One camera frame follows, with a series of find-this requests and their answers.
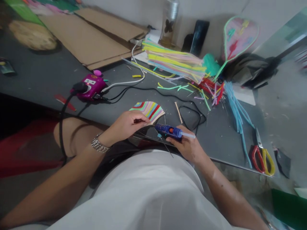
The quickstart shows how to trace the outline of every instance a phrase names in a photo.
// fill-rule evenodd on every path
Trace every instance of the white shirt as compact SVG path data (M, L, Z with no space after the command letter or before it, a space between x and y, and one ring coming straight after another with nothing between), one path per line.
M52 229L233 230L203 196L198 175L183 158L157 150L127 159L95 195Z

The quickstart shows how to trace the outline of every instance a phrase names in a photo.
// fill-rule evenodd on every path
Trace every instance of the black cable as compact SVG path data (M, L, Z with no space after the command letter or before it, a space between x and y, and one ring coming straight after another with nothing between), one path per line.
M65 114L65 110L68 106L68 103L70 102L70 100L76 96L78 93L84 93L88 90L88 86L85 84L85 82L78 82L76 84L73 85L73 91L70 93L70 96L67 98L62 110L61 110L61 116L60 116L60 123L59 123L59 139L60 139L60 147L62 150L62 154L64 157L64 161L62 164L62 167L66 164L67 162L67 155L65 152L65 148L64 148L64 142L63 142L63 120L64 120L64 114Z
M65 152L64 142L63 142L63 119L64 119L64 114L65 114L65 110L66 110L66 108L67 108L67 106L68 106L68 103L69 103L69 101L70 101L73 97L74 97L74 94L71 94L71 95L67 98L67 100L66 100L66 102L65 102L65 104L64 104L64 106L63 106L63 108L62 108L61 116L60 116L60 123L59 123L59 139L60 139L60 147L61 147L62 154L63 154L63 157L64 157L64 161L63 161L62 167L63 167L63 166L66 164L66 162L67 162L67 155L66 155L66 152Z
M185 120L184 120L183 116L181 115L181 117L182 117L182 122L183 122L183 124L186 126L186 128L187 128L188 130L193 131L193 130L196 129L196 131L195 131L195 136L196 136L196 134L197 134L197 128L198 128L199 123L200 123L200 121L201 121L201 115L200 115L200 113L197 112L197 111L194 110L194 109L191 109L190 107L185 106L185 105L182 105L182 106L180 106L180 107L178 108L179 112L180 112L180 109L181 109L181 108L187 108L187 109L189 109L189 110L195 112L195 113L198 115L198 122L197 122L197 125L196 125L194 128L189 128L188 125L185 123Z
M191 108L189 108L189 107L186 107L186 106L180 106L180 107L186 107L186 108L188 108L188 109L190 109L190 110L192 110L192 111L194 111L194 112L196 112L196 113L199 114L199 120L198 120L198 123L197 123L197 125L196 125L195 128L189 129L189 128L187 127L187 125L185 124L185 126L186 126L190 131L196 129L196 130L195 130L195 135L197 134L198 126L204 124L204 123L206 122L206 120L207 120L206 116L199 110L199 108L197 107L197 105L195 104L194 101L182 100L182 99L180 99L179 97L177 97L177 96L175 96L175 95L160 93L160 91L157 90L156 88L138 88L138 87L134 87L134 86L128 86L128 87L126 87L125 89L123 89L117 96L115 96L115 97L113 97L113 98L111 98L111 99L108 99L108 101L111 101L111 100L114 100L114 99L120 97L117 101L111 102L111 104L117 103L117 102L124 96L124 94L127 92L127 90L130 89L130 88L139 89L139 90L155 90L155 91L157 91L157 92L158 92L160 95L162 95L162 96L171 96L171 97L177 98L178 100L180 100L180 101L182 101L182 102L191 102L191 103L195 106L195 108L197 109L197 111L196 111L196 110L193 110L193 109L191 109Z

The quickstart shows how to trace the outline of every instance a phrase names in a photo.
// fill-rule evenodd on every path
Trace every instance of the black bag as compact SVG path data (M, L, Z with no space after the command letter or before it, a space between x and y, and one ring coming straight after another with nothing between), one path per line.
M262 58L259 55L245 53L229 64L224 72L227 81L254 89L267 85L269 79L278 72L280 59Z

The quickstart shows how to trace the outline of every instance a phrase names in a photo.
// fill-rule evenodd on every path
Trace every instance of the striped pipe cleaner craft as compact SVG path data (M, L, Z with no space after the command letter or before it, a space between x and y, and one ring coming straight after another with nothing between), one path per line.
M154 124L159 117L165 114L161 106L156 102L138 102L129 111L131 110L140 110L146 117L148 117L151 121L148 125Z

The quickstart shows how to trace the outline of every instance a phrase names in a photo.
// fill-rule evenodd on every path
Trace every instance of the scissors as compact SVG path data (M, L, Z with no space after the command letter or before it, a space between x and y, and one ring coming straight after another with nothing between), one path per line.
M256 170L258 172L264 173L264 174L269 175L269 176L273 176L275 174L275 164L274 164L274 161L273 161L272 157L270 156L268 150L263 148L262 142L261 142L261 139L260 139L260 135L259 135L257 128L256 128L256 137L257 137L257 145L254 146L254 149L253 149L253 152L252 152L252 155L251 155L254 167L256 168ZM258 167L258 164L256 162L256 153L258 155L261 168ZM270 171L268 170L266 158L268 158L269 163L271 165Z

